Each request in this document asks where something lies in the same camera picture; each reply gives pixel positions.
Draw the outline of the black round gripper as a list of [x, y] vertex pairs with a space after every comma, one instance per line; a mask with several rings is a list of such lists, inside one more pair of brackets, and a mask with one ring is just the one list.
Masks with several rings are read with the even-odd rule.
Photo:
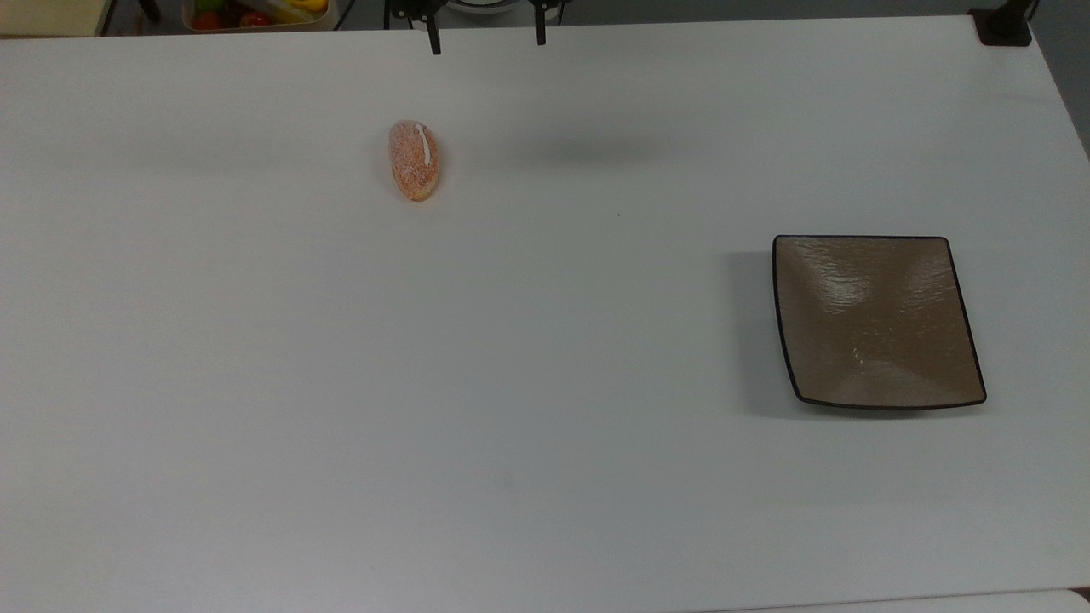
[[439, 27], [435, 16], [440, 10], [452, 11], [456, 15], [471, 17], [506, 16], [514, 11], [530, 10], [535, 17], [535, 39], [537, 46], [548, 43], [548, 19], [559, 15], [568, 1], [385, 1], [385, 11], [390, 19], [412, 20], [426, 27], [432, 55], [441, 55]]

